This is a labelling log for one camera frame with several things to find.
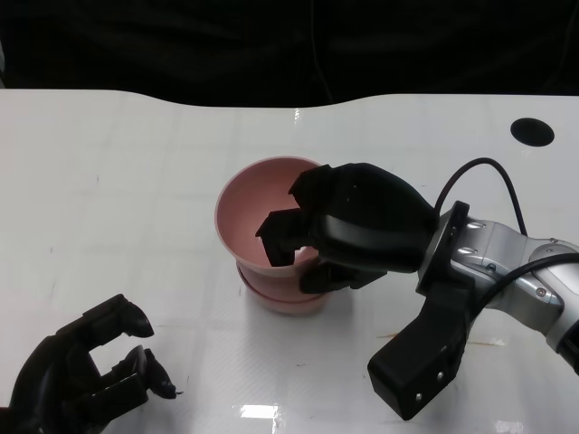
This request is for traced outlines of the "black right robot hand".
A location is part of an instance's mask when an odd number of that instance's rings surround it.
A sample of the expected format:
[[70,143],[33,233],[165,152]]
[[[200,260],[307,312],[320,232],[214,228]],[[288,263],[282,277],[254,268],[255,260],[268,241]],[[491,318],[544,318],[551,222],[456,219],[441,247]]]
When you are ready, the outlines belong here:
[[273,267],[303,247],[319,263],[299,279],[304,294],[358,289],[388,272],[414,273],[439,214],[410,184],[368,163],[322,165],[289,189],[297,207],[270,212],[256,235]]

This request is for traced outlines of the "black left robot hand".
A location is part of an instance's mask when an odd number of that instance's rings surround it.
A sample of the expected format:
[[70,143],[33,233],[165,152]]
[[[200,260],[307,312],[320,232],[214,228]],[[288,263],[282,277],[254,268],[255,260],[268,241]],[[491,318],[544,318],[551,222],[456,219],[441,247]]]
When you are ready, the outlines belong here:
[[47,336],[16,378],[10,403],[1,409],[1,431],[101,433],[113,420],[146,403],[150,393],[175,399],[176,386],[143,346],[132,349],[106,374],[90,355],[120,335],[153,334],[146,314],[116,295]]

